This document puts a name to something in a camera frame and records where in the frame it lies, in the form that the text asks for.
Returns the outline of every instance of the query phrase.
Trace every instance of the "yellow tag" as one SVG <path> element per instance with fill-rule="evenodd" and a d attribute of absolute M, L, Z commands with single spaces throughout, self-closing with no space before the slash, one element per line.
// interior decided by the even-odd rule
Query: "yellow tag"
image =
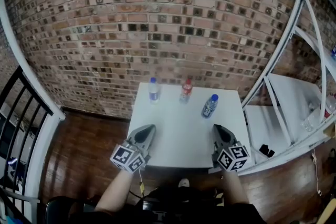
<path fill-rule="evenodd" d="M 145 192 L 145 185 L 144 185 L 144 183 L 143 183 L 143 182 L 141 182 L 141 184 L 140 184 L 140 192 L 141 192 L 142 196 L 144 196 L 144 192 Z"/>

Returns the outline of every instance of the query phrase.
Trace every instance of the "dark wooden floor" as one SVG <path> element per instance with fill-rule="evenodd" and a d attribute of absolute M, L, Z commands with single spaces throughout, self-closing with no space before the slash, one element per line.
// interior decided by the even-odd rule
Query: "dark wooden floor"
<path fill-rule="evenodd" d="M 67 112 L 52 142 L 40 186 L 40 198 L 45 204 L 55 196 L 91 198 L 101 195 L 118 170 L 109 157 L 116 143 L 125 139 L 128 122 L 99 119 Z M 328 174 L 326 159 L 335 140 L 316 148 L 319 188 L 325 194 L 333 175 Z M 200 189 L 220 187 L 220 174 L 197 173 L 194 170 L 146 169 L 143 173 L 145 192 L 162 184 L 175 184 L 182 177 Z M 249 200 L 268 223 L 290 223 L 309 220 L 318 214 L 321 198 L 316 192 L 315 166 L 309 153 L 285 165 L 264 172 L 242 176 Z M 136 175 L 132 191 L 139 192 Z M 129 202 L 136 198 L 129 195 Z"/>

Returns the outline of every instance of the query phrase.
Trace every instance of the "human arm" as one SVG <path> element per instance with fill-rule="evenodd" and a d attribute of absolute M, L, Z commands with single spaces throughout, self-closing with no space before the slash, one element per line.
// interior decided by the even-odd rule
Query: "human arm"
<path fill-rule="evenodd" d="M 226 205 L 248 204 L 246 192 L 236 172 L 222 172 L 223 197 Z"/>
<path fill-rule="evenodd" d="M 109 213 L 120 211 L 126 202 L 132 179 L 133 174 L 126 170 L 120 170 L 118 175 L 101 196 L 95 211 Z"/>

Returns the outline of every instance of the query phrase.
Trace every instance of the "shoe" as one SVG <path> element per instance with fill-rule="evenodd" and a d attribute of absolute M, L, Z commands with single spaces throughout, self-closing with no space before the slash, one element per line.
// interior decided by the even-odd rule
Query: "shoe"
<path fill-rule="evenodd" d="M 189 183 L 188 178 L 182 178 L 178 184 L 179 184 L 178 185 L 179 188 L 181 188 L 181 187 L 190 187 L 190 183 Z"/>

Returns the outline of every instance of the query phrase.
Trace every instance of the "white side table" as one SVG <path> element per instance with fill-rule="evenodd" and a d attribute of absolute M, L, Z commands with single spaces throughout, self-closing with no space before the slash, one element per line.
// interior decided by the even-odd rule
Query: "white side table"
<path fill-rule="evenodd" d="M 140 83 L 128 131 L 146 124 L 156 125 L 148 165 L 179 168 L 213 167 L 214 142 L 211 129 L 220 124 L 233 132 L 238 141 L 250 143 L 242 105 L 237 91 L 193 87 L 188 104 L 179 102 L 181 86 L 160 85 L 160 100 L 151 104 L 148 83 Z M 218 105 L 209 119 L 201 116 L 202 108 L 212 95 Z"/>

